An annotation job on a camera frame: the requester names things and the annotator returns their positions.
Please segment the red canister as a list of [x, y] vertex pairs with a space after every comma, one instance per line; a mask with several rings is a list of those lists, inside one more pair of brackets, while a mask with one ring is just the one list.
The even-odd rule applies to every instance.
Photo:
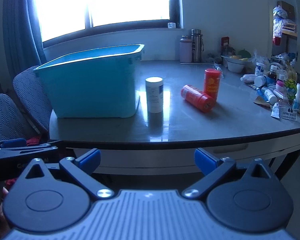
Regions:
[[203, 92], [217, 100], [219, 84], [221, 79], [221, 71], [208, 68], [204, 73]]
[[192, 85], [185, 85], [181, 89], [181, 97], [203, 113], [211, 111], [216, 103], [214, 98]]

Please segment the white lidded canister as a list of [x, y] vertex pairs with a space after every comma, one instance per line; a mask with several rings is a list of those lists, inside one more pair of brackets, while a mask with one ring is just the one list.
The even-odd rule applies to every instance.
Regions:
[[164, 83], [162, 77], [148, 77], [145, 80], [147, 110], [150, 113], [160, 113], [163, 111], [163, 91]]

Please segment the red cloth on chair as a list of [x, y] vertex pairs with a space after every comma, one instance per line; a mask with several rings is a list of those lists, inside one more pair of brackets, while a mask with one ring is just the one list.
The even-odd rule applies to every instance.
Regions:
[[32, 137], [26, 141], [27, 146], [37, 146], [41, 144], [42, 136], [37, 135], [35, 137]]

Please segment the near grey fabric chair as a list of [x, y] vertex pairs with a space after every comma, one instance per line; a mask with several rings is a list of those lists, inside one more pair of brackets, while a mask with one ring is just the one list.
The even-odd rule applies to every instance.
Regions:
[[18, 138], [28, 140], [37, 135], [13, 100], [6, 94], [0, 94], [0, 141]]

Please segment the grey fabric chair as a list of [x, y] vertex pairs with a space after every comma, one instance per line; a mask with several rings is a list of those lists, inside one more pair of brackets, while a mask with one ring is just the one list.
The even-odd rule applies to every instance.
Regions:
[[13, 88], [30, 120], [41, 133], [48, 133], [52, 106], [34, 72], [36, 67], [19, 73], [13, 79]]
[[18, 138], [28, 140], [37, 135], [13, 100], [6, 94], [0, 94], [0, 141]]

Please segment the far grey fabric chair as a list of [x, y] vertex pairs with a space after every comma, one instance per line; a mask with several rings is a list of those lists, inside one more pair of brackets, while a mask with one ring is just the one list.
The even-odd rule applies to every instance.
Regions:
[[34, 72], [36, 67], [19, 73], [13, 79], [13, 88], [30, 120], [41, 133], [48, 133], [52, 106]]

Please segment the blue plastic storage bin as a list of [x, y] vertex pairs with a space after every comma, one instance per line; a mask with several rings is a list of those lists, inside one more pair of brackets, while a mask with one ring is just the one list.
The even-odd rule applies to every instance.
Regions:
[[58, 118], [129, 118], [139, 104], [135, 71], [143, 49], [125, 44], [77, 51], [33, 71]]

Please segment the white bowl with food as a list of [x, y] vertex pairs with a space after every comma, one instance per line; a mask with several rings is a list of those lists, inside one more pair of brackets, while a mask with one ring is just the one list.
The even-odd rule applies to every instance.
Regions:
[[230, 72], [233, 73], [242, 73], [245, 65], [248, 62], [247, 58], [239, 58], [236, 55], [232, 56], [224, 56], [224, 59], [226, 61], [226, 66]]

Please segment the white medicine bottle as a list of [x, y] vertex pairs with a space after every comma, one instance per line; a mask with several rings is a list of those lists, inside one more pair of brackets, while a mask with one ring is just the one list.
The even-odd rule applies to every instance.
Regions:
[[256, 62], [255, 64], [255, 75], [260, 76], [264, 74], [265, 64], [262, 62]]

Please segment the dark blue curtain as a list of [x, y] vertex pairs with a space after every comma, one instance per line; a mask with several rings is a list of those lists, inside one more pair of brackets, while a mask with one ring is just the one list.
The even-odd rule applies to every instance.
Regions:
[[3, 0], [2, 27], [11, 79], [46, 62], [34, 0]]

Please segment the dark brown syrup bottle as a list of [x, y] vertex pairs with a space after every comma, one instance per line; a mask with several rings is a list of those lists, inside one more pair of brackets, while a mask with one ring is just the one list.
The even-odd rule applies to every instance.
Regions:
[[270, 70], [268, 73], [268, 78], [271, 80], [276, 81], [276, 77], [277, 77], [277, 66], [276, 65], [271, 65], [270, 66]]

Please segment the green round lid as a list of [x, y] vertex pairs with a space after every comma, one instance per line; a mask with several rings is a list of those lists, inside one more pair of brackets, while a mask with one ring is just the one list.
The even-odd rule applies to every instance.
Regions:
[[238, 53], [237, 53], [238, 56], [240, 56], [242, 59], [244, 58], [251, 58], [251, 54], [249, 53], [249, 51], [245, 50], [245, 49], [242, 49], [240, 50]]

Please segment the steel thermos bottle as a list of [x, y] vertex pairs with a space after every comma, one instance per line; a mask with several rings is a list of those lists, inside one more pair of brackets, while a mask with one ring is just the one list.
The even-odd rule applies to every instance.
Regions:
[[191, 29], [192, 39], [192, 62], [200, 63], [202, 61], [202, 52], [204, 51], [203, 35], [200, 29]]

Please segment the pink water bottle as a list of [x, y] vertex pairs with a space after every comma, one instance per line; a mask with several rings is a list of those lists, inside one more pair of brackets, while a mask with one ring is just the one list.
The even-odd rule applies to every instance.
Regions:
[[183, 35], [181, 37], [179, 57], [181, 63], [192, 62], [192, 39], [190, 35]]

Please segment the small red box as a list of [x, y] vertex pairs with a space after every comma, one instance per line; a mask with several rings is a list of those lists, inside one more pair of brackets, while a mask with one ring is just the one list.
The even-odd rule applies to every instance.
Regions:
[[221, 38], [221, 46], [227, 47], [229, 45], [230, 37], [225, 36]]

